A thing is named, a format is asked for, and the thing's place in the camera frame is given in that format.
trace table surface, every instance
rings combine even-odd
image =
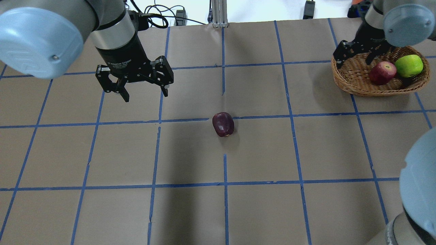
[[[87,41],[53,80],[0,76],[0,239],[21,244],[365,244],[401,213],[400,170],[436,124],[436,85],[363,98],[330,58],[359,19],[151,28],[169,97],[105,94]],[[432,72],[436,49],[416,46]],[[211,119],[226,111],[235,133]]]

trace wicker basket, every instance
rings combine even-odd
[[[396,76],[388,84],[382,86],[374,85],[369,80],[369,72],[377,63],[389,61],[394,64],[399,58],[409,54],[416,54],[421,57],[424,69],[420,74],[411,78]],[[331,59],[334,81],[339,88],[359,96],[390,96],[416,92],[429,82],[429,63],[422,54],[412,47],[396,48],[392,52],[375,58],[370,65],[366,65],[365,62],[367,55],[368,53],[358,54],[347,59],[340,69],[336,67],[336,60]]]

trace dark purple fruit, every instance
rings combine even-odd
[[[212,118],[212,124],[214,125],[215,132],[217,132],[220,137],[229,136],[233,134],[233,131],[235,130],[233,118],[227,112],[215,114]]]

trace white background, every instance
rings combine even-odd
[[[346,17],[352,0],[315,0],[314,18]],[[130,9],[134,7],[128,1]],[[303,18],[303,9],[306,0],[227,0],[227,18],[229,22],[257,22],[271,20],[300,20]],[[144,11],[153,0],[135,0],[138,7]],[[190,19],[207,23],[209,0],[156,0],[156,4],[167,7],[182,5],[185,7]],[[188,21],[188,25],[197,23]]]

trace apple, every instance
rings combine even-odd
[[[369,80],[375,85],[385,85],[397,74],[394,64],[382,61],[369,72]]]
[[[215,114],[212,118],[212,124],[215,132],[220,137],[229,136],[233,134],[233,131],[235,130],[235,122],[233,122],[232,116],[227,112]]]
[[[422,69],[424,69],[424,64],[419,56],[411,54],[399,58],[395,62],[395,67],[397,68],[398,75],[410,78],[421,73]]]

